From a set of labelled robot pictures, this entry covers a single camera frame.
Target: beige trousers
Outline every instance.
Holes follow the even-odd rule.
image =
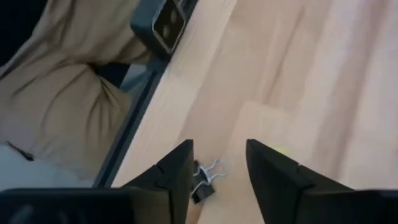
[[[32,37],[0,69],[0,141],[94,179],[131,97],[87,63],[144,63],[129,28],[138,0],[49,0]]]

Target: wooden floor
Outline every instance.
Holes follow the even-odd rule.
[[[200,0],[114,186],[184,139],[224,158],[189,223],[262,223],[245,141],[355,189],[398,189],[398,1]]]

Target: black binder clip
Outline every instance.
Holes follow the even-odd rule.
[[[210,171],[216,167],[217,163],[220,163],[223,166],[224,171],[219,174],[211,174]],[[192,177],[191,198],[196,204],[204,201],[204,199],[215,193],[211,182],[217,177],[226,176],[227,171],[225,163],[220,159],[214,160],[210,167],[203,167],[198,161],[193,161],[193,165],[194,173]]]

